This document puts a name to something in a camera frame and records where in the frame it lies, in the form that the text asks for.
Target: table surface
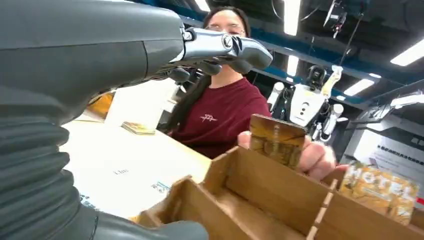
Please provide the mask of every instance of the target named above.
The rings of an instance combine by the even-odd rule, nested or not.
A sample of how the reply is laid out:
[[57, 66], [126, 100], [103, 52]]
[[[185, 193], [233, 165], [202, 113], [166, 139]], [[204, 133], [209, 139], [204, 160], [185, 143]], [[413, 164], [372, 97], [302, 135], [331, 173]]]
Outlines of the table surface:
[[73, 173], [75, 187], [93, 207], [123, 218], [163, 200], [172, 183], [187, 175], [201, 182], [211, 163], [159, 131], [137, 135], [89, 121], [63, 127], [69, 141], [60, 150], [69, 153], [65, 169]]

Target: small card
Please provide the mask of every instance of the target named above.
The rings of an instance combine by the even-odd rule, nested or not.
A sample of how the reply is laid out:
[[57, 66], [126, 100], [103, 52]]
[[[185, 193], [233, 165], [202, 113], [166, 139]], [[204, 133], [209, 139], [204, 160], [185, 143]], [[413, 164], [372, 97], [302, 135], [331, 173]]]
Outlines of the small card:
[[250, 149], [277, 162], [296, 168], [305, 142], [306, 130], [292, 123], [259, 114], [250, 119]]
[[155, 134], [155, 129], [149, 129], [140, 123], [127, 122], [122, 123], [122, 127], [134, 134]]
[[353, 161], [340, 192], [368, 208], [407, 225], [412, 217], [419, 186], [412, 181]]

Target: t-shirt logo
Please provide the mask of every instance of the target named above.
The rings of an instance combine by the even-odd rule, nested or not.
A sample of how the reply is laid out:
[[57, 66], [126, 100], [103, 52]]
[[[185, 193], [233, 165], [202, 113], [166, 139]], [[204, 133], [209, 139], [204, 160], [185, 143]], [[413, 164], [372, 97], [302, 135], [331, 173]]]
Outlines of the t-shirt logo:
[[202, 119], [202, 123], [205, 120], [208, 120], [209, 122], [216, 121], [216, 119], [214, 118], [214, 116], [212, 116], [210, 114], [205, 114], [204, 116], [201, 116], [200, 118]]

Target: gray robot arm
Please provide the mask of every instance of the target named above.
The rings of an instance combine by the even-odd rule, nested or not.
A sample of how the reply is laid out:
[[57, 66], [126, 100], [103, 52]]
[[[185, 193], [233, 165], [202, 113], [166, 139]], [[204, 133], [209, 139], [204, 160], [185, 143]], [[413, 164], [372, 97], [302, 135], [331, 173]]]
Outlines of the gray robot arm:
[[[208, 239], [197, 223], [151, 230], [82, 206], [63, 170], [69, 155], [58, 150], [69, 134], [60, 125], [99, 93], [184, 65], [243, 71], [271, 62], [250, 39], [231, 37], [232, 47], [210, 51], [212, 33], [201, 32], [187, 37], [175, 12], [129, 1], [0, 1], [0, 239]], [[223, 35], [209, 37], [219, 46]]]

